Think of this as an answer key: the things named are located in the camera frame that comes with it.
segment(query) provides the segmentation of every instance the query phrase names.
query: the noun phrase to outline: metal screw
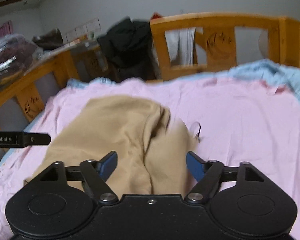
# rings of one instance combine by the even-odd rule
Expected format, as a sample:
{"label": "metal screw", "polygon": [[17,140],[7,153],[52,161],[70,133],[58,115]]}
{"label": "metal screw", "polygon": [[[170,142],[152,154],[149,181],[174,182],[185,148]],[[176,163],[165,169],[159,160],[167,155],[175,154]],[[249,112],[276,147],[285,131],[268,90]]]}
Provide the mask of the metal screw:
{"label": "metal screw", "polygon": [[115,200],[115,195],[112,193],[103,193],[100,196],[100,199],[105,202],[113,201],[113,200]]}
{"label": "metal screw", "polygon": [[192,201],[199,201],[199,200],[203,199],[203,196],[200,193],[190,193],[188,195],[188,199],[190,199]]}
{"label": "metal screw", "polygon": [[155,204],[157,201],[155,199],[149,199],[148,204],[152,205]]}

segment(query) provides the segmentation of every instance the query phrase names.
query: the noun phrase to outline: red object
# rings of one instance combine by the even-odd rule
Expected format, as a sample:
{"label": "red object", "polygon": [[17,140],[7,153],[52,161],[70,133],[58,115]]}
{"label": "red object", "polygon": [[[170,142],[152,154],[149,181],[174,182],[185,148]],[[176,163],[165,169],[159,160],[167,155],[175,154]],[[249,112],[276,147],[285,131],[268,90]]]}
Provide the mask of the red object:
{"label": "red object", "polygon": [[161,14],[159,14],[158,12],[155,12],[152,17],[151,17],[151,20],[153,19],[159,19],[159,18],[162,18],[163,16]]}

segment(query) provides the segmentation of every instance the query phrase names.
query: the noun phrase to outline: pink curtain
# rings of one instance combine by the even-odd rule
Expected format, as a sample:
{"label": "pink curtain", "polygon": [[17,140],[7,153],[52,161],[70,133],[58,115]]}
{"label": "pink curtain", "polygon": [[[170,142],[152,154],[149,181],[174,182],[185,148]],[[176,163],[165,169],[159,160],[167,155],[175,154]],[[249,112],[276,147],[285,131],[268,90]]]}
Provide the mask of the pink curtain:
{"label": "pink curtain", "polygon": [[12,34],[12,33],[13,33],[13,27],[11,21],[8,21],[4,23],[2,26],[0,26],[0,38],[7,34]]}

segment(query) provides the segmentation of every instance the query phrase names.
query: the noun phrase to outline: black sensor bar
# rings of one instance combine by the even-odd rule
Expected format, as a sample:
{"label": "black sensor bar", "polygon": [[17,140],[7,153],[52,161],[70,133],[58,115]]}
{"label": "black sensor bar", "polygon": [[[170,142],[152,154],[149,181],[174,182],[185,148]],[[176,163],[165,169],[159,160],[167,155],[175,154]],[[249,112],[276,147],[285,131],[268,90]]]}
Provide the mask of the black sensor bar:
{"label": "black sensor bar", "polygon": [[24,148],[34,145],[48,145],[51,137],[47,133],[0,131],[0,148]]}

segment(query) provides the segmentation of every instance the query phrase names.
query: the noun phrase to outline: metal ring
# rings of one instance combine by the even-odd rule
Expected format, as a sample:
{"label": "metal ring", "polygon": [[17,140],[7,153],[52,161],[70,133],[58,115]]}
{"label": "metal ring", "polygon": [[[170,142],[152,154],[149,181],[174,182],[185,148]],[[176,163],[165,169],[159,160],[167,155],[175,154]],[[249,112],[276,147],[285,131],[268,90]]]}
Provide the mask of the metal ring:
{"label": "metal ring", "polygon": [[196,135],[194,136],[196,139],[199,139],[200,136],[200,132],[201,132],[201,124],[199,122],[194,122],[192,123],[192,125],[190,126],[190,131],[192,130],[191,128],[193,127],[193,125],[198,124],[199,125],[199,131],[196,133]]}

